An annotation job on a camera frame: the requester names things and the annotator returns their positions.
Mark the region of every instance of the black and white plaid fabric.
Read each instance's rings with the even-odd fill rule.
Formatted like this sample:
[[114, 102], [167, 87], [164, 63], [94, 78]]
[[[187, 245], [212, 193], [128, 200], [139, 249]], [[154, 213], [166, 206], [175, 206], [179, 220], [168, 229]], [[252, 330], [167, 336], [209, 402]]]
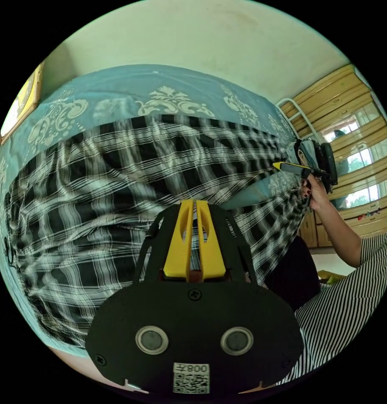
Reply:
[[[4, 207], [13, 265], [41, 327], [84, 347], [98, 307], [131, 284], [160, 211], [184, 199], [221, 205], [286, 158], [268, 133], [176, 115], [102, 125], [34, 157]], [[300, 187], [234, 211], [258, 284], [287, 251], [305, 212]], [[199, 269], [195, 235], [192, 269]]]

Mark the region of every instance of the hand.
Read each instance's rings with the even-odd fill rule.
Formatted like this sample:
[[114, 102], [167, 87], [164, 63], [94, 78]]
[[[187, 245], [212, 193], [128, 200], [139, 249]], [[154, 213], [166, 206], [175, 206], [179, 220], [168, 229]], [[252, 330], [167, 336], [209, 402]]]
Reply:
[[[310, 183], [311, 189], [307, 187], [307, 181]], [[303, 180], [302, 191], [304, 197], [311, 195], [310, 208], [313, 210], [318, 211], [329, 203], [323, 183], [312, 174], [307, 177], [307, 180]]]

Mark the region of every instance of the black and white striped clothing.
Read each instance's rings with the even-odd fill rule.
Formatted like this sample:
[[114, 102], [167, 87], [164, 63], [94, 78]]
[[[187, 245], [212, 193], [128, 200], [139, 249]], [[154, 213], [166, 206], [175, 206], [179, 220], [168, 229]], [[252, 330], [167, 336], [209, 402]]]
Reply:
[[288, 376], [294, 380], [338, 355], [357, 336], [387, 288], [387, 232], [362, 239], [361, 265], [295, 312], [304, 352]]

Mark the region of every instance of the bed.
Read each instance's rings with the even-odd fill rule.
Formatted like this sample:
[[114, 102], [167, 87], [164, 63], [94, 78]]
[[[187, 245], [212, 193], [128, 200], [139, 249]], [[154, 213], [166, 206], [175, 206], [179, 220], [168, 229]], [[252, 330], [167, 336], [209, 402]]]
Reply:
[[[3, 201], [9, 185], [35, 155], [62, 139], [115, 120], [161, 113], [248, 125], [276, 135], [283, 148], [297, 139], [279, 109], [265, 98], [217, 77], [171, 66], [101, 70], [68, 82], [41, 101], [0, 147], [0, 269], [14, 302], [41, 340], [48, 337], [32, 319], [15, 270], [4, 256]], [[235, 195], [226, 208], [258, 203], [284, 186], [282, 178], [277, 180], [274, 174]]]

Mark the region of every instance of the label sticker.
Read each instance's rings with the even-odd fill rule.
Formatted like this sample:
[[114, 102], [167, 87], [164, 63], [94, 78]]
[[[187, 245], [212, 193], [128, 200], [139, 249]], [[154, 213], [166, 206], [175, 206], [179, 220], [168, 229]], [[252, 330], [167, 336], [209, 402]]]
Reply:
[[173, 392], [207, 394], [210, 392], [210, 366], [208, 364], [174, 363]]

